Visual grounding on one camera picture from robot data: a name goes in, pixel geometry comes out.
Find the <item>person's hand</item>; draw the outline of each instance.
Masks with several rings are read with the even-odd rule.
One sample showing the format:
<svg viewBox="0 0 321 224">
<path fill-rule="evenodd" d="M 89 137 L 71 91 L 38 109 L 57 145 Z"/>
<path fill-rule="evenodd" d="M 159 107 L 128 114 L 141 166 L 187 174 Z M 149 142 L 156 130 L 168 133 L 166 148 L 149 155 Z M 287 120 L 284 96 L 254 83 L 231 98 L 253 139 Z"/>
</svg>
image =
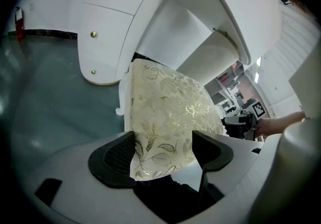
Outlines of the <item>person's hand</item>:
<svg viewBox="0 0 321 224">
<path fill-rule="evenodd" d="M 277 119 L 260 119 L 257 122 L 255 137 L 281 134 L 289 125 L 300 122 L 303 118 L 304 112 L 299 111 Z"/>
<path fill-rule="evenodd" d="M 273 134 L 273 119 L 260 119 L 257 122 L 255 137 L 268 137 Z"/>
</svg>

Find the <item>cream floral fabric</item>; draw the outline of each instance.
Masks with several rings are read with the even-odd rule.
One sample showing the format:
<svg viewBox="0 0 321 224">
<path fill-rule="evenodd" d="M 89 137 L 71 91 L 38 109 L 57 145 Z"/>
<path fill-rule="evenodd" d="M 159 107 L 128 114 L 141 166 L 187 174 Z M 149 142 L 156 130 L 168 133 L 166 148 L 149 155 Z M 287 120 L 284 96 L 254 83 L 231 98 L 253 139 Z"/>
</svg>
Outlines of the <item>cream floral fabric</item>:
<svg viewBox="0 0 321 224">
<path fill-rule="evenodd" d="M 192 130 L 223 132 L 205 88 L 160 64 L 134 61 L 131 97 L 136 180 L 160 178 L 193 162 Z"/>
</svg>

